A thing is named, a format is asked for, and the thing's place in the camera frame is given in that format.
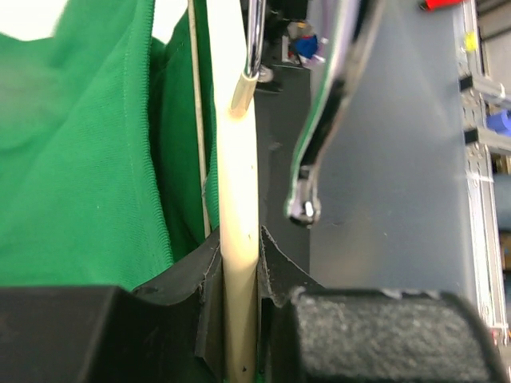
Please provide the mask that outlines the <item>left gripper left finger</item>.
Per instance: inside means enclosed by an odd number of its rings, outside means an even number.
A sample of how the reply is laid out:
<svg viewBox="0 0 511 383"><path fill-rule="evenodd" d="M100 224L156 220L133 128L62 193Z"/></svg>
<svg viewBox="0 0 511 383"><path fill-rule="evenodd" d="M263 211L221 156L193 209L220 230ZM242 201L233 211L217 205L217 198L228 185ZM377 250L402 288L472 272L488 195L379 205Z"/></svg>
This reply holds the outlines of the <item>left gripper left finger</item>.
<svg viewBox="0 0 511 383"><path fill-rule="evenodd" d="M152 303L143 343L148 382L224 379L224 293L220 231L134 294Z"/></svg>

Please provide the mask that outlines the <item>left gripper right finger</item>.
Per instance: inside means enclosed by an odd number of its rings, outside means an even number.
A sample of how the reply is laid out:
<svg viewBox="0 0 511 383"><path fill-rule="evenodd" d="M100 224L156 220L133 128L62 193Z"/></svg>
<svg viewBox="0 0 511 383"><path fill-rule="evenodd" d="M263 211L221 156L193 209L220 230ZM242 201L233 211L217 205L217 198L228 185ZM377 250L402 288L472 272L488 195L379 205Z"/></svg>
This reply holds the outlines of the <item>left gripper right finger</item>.
<svg viewBox="0 0 511 383"><path fill-rule="evenodd" d="M278 247L266 227L260 228L259 382L300 382L298 324L291 302L295 290L323 290Z"/></svg>

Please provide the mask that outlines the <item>green tank top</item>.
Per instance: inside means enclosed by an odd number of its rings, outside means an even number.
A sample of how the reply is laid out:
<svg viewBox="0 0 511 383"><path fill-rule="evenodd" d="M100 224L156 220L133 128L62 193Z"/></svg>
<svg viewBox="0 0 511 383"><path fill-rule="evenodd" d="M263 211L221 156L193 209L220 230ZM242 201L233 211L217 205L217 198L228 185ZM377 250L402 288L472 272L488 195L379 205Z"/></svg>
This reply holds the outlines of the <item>green tank top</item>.
<svg viewBox="0 0 511 383"><path fill-rule="evenodd" d="M1 37L1 283L132 290L219 225L207 9L195 4L208 176L199 185L188 15L71 1L51 37Z"/></svg>

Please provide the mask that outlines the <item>cream yellow hanger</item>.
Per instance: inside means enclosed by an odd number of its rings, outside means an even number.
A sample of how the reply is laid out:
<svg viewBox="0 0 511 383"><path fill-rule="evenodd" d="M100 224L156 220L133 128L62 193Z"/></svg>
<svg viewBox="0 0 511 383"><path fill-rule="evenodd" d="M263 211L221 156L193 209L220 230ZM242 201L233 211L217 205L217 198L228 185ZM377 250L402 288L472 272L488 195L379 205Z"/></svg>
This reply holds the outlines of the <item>cream yellow hanger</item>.
<svg viewBox="0 0 511 383"><path fill-rule="evenodd" d="M224 356L230 382L256 378L256 268L259 264L259 180L253 97L263 52L266 4L252 1L248 15L237 1L210 1L204 23L188 3L192 63L199 65L198 32L208 32L212 63L215 153L200 162L200 178L218 190L224 276ZM331 51L322 87L295 145L284 214L309 227L319 221L318 178L323 155L355 94L384 5L342 1L335 7Z"/></svg>

